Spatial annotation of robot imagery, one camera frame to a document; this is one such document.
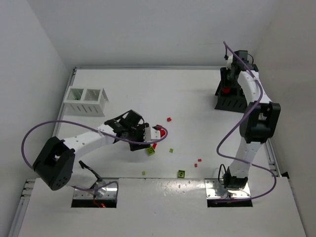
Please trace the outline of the red oval lego piece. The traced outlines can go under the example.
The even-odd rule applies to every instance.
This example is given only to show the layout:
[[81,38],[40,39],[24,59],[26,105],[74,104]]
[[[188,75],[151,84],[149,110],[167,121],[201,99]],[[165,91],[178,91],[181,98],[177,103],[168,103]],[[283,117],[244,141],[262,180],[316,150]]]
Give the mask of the red oval lego piece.
[[223,92],[223,93],[229,93],[230,90],[231,90],[230,87],[225,87],[225,88],[222,89],[222,92]]

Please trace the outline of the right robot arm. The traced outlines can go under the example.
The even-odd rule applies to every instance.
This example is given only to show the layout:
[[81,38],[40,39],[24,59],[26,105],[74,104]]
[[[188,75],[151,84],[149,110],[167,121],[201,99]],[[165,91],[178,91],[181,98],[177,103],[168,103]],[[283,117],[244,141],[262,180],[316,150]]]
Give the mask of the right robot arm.
[[266,94],[259,79],[259,69],[248,60],[249,56],[246,50],[225,55],[227,65],[220,69],[221,80],[215,93],[217,110],[243,114],[237,124],[240,145],[223,176],[222,184],[226,189],[245,187],[256,153],[274,135],[281,112],[280,104],[274,103]]

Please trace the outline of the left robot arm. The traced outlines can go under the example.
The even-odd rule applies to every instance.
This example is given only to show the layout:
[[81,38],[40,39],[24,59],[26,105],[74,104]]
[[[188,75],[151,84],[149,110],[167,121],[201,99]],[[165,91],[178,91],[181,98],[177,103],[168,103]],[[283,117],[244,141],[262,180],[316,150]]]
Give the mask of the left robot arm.
[[105,145],[127,140],[131,151],[150,147],[153,129],[133,110],[75,137],[47,140],[33,163],[35,173],[53,191],[64,186],[94,190],[102,178],[81,158]]

